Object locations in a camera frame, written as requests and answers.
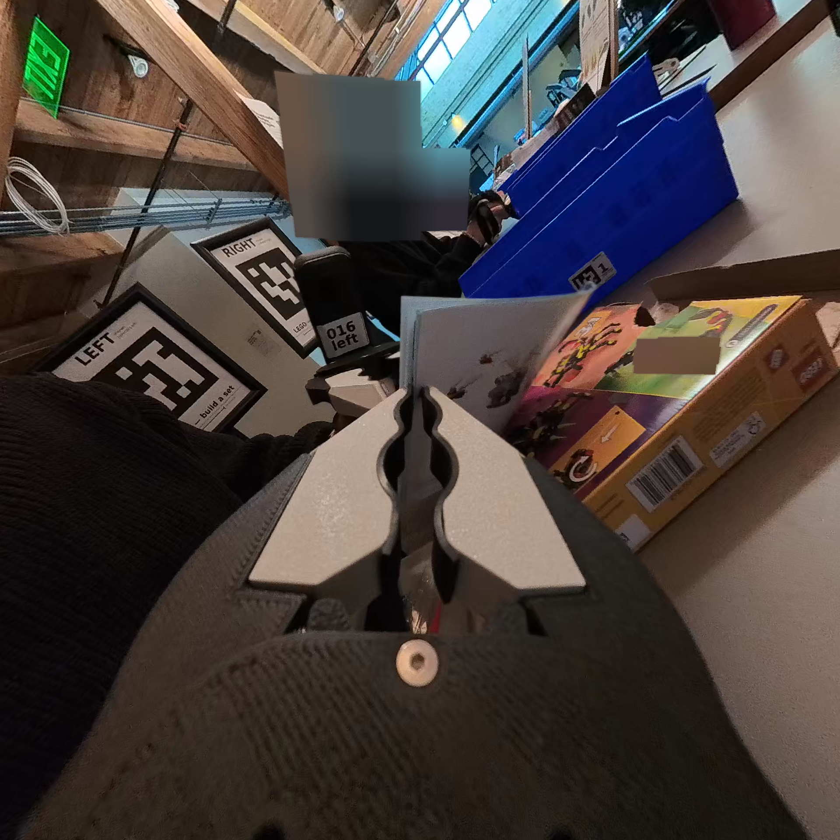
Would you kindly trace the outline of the black framed marker sign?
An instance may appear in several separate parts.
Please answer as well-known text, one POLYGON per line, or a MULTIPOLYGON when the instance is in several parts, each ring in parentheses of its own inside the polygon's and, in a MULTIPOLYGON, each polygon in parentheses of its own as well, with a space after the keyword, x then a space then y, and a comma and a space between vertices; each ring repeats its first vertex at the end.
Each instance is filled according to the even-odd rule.
POLYGON ((152 397, 179 421, 207 432, 229 431, 267 393, 139 283, 55 347, 33 372, 152 397))
POLYGON ((192 242, 193 250, 266 322, 298 357, 318 346, 294 277, 301 255, 278 225, 260 217, 192 242))

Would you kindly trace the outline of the wooden sign board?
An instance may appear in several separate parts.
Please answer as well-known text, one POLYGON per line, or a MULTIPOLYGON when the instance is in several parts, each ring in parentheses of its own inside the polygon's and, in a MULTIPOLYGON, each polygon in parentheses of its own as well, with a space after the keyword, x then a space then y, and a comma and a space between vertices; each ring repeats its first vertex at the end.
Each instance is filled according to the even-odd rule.
POLYGON ((618 75, 618 2, 580 1, 581 85, 595 95, 607 90, 618 75))

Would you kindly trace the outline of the white paper note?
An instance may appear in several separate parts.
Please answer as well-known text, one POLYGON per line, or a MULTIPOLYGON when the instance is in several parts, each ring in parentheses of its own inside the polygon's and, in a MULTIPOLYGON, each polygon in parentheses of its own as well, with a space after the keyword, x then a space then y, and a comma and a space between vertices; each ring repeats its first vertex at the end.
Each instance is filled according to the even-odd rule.
POLYGON ((251 111, 269 136, 282 148, 282 137, 280 131, 279 115, 264 101, 247 98, 239 94, 240 100, 251 111))

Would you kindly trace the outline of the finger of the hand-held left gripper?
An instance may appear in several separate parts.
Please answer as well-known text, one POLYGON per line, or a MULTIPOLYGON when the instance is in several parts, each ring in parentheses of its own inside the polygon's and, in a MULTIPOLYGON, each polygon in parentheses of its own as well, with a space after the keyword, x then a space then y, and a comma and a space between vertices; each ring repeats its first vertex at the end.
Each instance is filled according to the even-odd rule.
POLYGON ((381 379, 352 369, 331 375, 317 374, 308 381, 308 396, 313 405, 329 404, 334 416, 332 425, 347 426, 387 399, 396 389, 390 375, 381 379))

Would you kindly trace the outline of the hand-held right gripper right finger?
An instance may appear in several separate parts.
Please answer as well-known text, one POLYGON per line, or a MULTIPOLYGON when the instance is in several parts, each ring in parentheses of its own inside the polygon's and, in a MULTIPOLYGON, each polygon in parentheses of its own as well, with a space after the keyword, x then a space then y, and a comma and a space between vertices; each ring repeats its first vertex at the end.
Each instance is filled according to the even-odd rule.
POLYGON ((501 606, 585 590, 526 460, 434 386, 423 389, 429 468, 440 485, 432 568, 443 603, 501 606))

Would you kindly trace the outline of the metal conduit pipes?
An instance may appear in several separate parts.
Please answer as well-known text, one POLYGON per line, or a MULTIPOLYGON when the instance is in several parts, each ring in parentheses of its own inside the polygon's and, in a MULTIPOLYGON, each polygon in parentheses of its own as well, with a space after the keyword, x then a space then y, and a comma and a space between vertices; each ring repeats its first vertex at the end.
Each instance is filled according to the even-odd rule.
POLYGON ((211 228, 260 217, 283 219, 291 215, 291 205, 278 197, 214 198, 208 201, 158 203, 147 208, 133 204, 71 208, 66 215, 67 232, 73 235, 156 226, 211 228))

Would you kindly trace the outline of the green exit sign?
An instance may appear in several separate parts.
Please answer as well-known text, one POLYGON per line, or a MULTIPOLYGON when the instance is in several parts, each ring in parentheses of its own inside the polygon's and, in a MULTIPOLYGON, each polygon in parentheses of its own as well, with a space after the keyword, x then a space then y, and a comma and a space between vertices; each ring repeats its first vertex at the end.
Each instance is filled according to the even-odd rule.
POLYGON ((69 48, 35 16, 24 63, 23 89, 52 119, 58 119, 60 114, 69 60, 69 48))

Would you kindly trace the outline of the blue plastic bin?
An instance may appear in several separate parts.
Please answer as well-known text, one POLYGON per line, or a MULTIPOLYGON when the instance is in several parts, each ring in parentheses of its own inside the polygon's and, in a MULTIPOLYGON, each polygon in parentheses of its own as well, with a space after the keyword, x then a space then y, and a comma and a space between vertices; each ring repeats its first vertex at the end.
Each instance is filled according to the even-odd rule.
POLYGON ((612 142, 619 123, 660 99, 652 62, 647 54, 642 54, 568 128, 501 183, 500 189, 515 205, 538 202, 588 153, 612 142))
POLYGON ((739 196, 707 83, 620 122, 460 278, 467 298, 603 299, 739 196))

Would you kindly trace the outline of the wooden ceiling beam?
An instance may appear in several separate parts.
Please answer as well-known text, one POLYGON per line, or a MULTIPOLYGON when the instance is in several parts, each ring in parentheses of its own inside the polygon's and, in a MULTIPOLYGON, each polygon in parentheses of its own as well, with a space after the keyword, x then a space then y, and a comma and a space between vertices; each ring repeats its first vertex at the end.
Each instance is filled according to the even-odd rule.
POLYGON ((283 150, 245 103, 248 93, 190 26, 161 1, 100 1, 99 5, 288 199, 283 150))

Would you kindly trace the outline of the black metal rod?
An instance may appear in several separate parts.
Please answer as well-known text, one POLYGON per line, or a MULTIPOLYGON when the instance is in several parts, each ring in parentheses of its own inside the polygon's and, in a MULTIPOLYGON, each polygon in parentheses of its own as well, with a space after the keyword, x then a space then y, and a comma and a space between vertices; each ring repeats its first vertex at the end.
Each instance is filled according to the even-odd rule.
MULTIPOLYGON (((184 132, 188 128, 189 122, 190 122, 190 120, 192 118, 192 115, 193 115, 193 111, 194 111, 193 100, 191 98, 186 98, 184 100, 184 103, 183 103, 183 110, 181 112, 181 115, 179 116, 178 120, 175 122, 175 128, 173 129, 173 132, 171 134, 171 138, 169 140, 169 143, 167 144, 164 155, 161 158, 161 161, 160 161, 159 166, 157 168, 157 171, 154 175, 154 179, 152 181, 150 189, 147 192, 146 197, 143 201, 143 205, 142 205, 141 210, 140 210, 140 215, 142 217, 148 214, 157 193, 161 189, 161 186, 163 184, 163 181, 164 181, 165 175, 167 173, 167 170, 170 166, 170 163, 172 162, 172 158, 173 158, 174 153, 176 151, 177 145, 179 144, 179 141, 180 141, 181 137, 183 136, 184 132)), ((114 270, 111 281, 108 284, 108 288, 104 292, 104 295, 103 295, 102 299, 100 301, 95 301, 98 309, 101 310, 102 308, 107 307, 109 305, 109 303, 111 302, 113 294, 116 291, 117 285, 119 284, 119 281, 122 277, 122 274, 123 274, 124 270, 126 269, 126 267, 128 266, 129 259, 132 255, 132 252, 133 252, 133 248, 134 248, 134 246, 135 246, 135 244, 136 244, 136 242, 137 242, 137 240, 140 236, 140 231, 142 229, 142 226, 143 226, 142 224, 137 224, 132 229, 132 232, 129 236, 129 240, 128 240, 126 246, 123 249, 122 255, 121 255, 121 257, 119 259, 119 262, 118 262, 118 264, 117 264, 117 266, 114 270)))

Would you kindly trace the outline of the lego instruction booklet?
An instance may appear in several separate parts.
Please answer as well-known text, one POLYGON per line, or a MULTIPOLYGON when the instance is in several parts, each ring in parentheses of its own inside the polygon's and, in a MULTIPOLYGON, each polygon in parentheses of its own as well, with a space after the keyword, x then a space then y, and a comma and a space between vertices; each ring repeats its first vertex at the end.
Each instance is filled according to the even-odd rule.
POLYGON ((441 487, 429 468, 424 387, 436 387, 504 440, 501 432, 541 363, 571 330, 590 295, 403 301, 400 386, 412 395, 413 417, 398 483, 400 534, 406 553, 428 550, 441 603, 432 568, 433 513, 441 487))

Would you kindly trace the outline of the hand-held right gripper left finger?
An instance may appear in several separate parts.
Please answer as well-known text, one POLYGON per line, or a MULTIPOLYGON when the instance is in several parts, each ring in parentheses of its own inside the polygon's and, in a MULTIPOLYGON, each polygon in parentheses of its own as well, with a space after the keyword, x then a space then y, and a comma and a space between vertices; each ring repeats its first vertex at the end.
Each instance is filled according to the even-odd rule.
POLYGON ((333 599, 352 616, 382 593, 382 562, 399 542, 398 483, 412 417, 412 395, 399 388, 315 450, 250 585, 333 599))

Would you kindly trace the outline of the maroon cylinder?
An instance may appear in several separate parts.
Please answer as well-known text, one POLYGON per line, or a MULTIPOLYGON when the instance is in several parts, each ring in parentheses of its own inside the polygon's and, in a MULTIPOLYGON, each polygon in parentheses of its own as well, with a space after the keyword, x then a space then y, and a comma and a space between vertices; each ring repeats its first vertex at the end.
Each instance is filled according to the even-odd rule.
POLYGON ((706 1, 731 53, 767 41, 798 12, 798 1, 706 1))

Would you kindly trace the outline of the yellow lego box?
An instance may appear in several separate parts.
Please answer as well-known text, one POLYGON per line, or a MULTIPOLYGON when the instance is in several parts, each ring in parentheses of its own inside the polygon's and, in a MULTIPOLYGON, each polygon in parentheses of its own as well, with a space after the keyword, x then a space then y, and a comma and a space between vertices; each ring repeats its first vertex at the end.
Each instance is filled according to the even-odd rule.
POLYGON ((838 250, 652 280, 587 313, 505 431, 639 550, 838 374, 838 250), (639 339, 715 340, 714 374, 638 374, 639 339))

